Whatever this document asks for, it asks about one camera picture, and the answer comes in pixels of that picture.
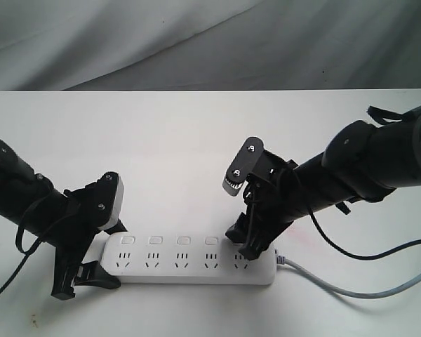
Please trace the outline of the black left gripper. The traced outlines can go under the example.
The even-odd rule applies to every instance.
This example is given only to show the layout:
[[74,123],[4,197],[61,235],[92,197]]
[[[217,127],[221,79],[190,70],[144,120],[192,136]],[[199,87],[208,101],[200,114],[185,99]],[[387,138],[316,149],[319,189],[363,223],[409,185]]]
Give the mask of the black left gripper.
[[[85,189],[65,190],[66,213],[53,228],[53,238],[48,242],[55,247],[54,278],[51,295],[58,300],[75,297],[75,286],[94,286],[102,289],[117,289],[120,280],[109,274],[98,261],[82,263],[86,252],[98,233],[86,217],[86,204],[92,197]],[[113,225],[99,227],[108,235],[127,232],[120,219]]]

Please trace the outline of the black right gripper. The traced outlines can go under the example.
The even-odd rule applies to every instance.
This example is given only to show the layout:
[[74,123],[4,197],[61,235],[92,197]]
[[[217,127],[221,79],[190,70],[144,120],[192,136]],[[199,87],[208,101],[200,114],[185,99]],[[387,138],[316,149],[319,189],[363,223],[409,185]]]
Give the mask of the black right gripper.
[[257,260],[271,243],[293,222],[290,194],[297,182],[294,161],[285,161],[263,150],[248,169],[243,191],[246,213],[241,213],[225,235],[233,243],[243,243],[238,252]]

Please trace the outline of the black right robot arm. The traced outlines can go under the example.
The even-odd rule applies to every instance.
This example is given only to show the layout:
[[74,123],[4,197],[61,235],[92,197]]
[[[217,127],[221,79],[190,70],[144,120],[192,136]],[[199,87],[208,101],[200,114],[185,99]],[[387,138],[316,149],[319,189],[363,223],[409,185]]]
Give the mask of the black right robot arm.
[[421,186],[421,106],[402,114],[369,107],[372,122],[344,127],[320,154],[298,164],[251,136],[222,186],[241,194],[246,211],[227,229],[239,253],[255,260],[296,220],[334,206],[377,203],[402,187]]

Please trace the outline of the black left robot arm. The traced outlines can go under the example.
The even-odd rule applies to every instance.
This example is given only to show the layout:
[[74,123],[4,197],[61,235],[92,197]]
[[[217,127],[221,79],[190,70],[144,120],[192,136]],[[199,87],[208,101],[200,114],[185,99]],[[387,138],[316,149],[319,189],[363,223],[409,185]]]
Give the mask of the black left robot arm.
[[0,139],[0,216],[18,226],[15,246],[23,254],[0,293],[42,243],[55,249],[52,297],[72,299],[75,286],[119,288],[119,279],[98,261],[83,258],[100,232],[126,231],[119,218],[123,193],[123,181],[113,171],[83,188],[59,192]]

